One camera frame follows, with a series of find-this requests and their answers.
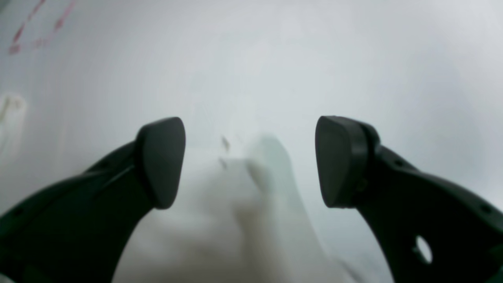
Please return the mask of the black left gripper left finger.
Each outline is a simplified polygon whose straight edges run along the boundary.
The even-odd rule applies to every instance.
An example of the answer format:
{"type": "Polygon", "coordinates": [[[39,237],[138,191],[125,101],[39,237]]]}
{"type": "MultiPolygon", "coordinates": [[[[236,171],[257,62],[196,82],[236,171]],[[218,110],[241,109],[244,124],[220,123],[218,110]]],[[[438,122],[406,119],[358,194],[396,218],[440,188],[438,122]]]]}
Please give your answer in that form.
{"type": "Polygon", "coordinates": [[[181,118],[144,125],[83,173],[1,216],[1,275],[15,283],[110,283],[137,224],[170,208],[185,153],[181,118]]]}

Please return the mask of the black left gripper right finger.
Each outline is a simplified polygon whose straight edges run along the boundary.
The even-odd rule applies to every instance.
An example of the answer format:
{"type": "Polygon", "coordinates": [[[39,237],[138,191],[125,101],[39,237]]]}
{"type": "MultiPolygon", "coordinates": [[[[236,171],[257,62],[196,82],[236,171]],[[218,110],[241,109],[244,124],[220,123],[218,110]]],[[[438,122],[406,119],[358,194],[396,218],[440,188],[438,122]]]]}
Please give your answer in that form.
{"type": "Polygon", "coordinates": [[[325,205],[360,213],[396,283],[502,282],[502,212],[416,169],[370,124],[321,116],[316,161],[325,205]]]}

